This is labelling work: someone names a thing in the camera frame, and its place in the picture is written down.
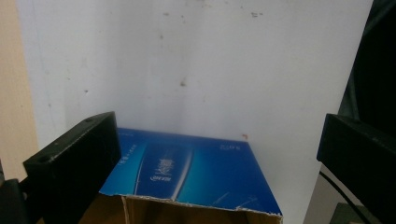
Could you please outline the blue printed cardboard box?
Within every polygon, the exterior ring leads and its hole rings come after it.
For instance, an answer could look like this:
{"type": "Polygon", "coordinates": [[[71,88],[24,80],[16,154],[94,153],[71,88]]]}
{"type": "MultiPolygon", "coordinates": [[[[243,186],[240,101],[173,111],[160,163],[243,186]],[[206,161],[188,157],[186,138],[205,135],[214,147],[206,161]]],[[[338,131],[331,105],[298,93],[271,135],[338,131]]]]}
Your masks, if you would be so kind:
{"type": "Polygon", "coordinates": [[[248,143],[132,129],[78,224],[283,224],[248,143]]]}

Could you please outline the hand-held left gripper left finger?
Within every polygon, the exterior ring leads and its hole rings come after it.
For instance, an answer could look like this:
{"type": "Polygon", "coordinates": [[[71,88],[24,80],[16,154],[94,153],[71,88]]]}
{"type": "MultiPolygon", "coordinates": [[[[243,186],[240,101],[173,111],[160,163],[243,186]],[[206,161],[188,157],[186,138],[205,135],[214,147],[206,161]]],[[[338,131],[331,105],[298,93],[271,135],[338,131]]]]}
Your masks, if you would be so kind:
{"type": "Polygon", "coordinates": [[[120,160],[113,112],[84,119],[27,159],[33,222],[78,224],[120,160]]]}

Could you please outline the grey flat object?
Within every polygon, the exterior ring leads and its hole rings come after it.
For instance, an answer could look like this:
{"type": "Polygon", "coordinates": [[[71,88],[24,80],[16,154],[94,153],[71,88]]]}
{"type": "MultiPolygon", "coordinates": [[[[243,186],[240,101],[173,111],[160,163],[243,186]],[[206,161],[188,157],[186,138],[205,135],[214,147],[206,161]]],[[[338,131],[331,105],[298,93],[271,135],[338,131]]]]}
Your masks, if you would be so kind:
{"type": "MultiPolygon", "coordinates": [[[[381,222],[374,217],[366,207],[357,205],[357,208],[371,224],[381,224],[381,222]]],[[[365,224],[365,222],[357,215],[349,204],[338,203],[335,207],[330,224],[365,224]]]]}

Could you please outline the dark monitor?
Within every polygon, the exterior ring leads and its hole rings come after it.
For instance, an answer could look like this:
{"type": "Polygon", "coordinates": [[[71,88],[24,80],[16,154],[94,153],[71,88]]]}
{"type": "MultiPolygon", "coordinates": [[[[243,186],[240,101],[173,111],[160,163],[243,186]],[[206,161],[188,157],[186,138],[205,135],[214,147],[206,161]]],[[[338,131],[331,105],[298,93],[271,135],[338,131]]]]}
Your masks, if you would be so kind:
{"type": "Polygon", "coordinates": [[[396,0],[374,0],[338,113],[396,138],[396,0]]]}

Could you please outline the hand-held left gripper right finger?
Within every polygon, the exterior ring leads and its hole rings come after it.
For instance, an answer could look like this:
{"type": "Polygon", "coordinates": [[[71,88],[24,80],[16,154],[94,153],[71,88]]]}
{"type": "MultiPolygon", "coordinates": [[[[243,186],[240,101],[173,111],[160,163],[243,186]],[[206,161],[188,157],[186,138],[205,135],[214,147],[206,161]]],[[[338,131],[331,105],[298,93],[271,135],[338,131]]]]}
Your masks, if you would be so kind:
{"type": "Polygon", "coordinates": [[[317,160],[383,224],[396,224],[396,138],[359,120],[328,114],[317,160]]]}

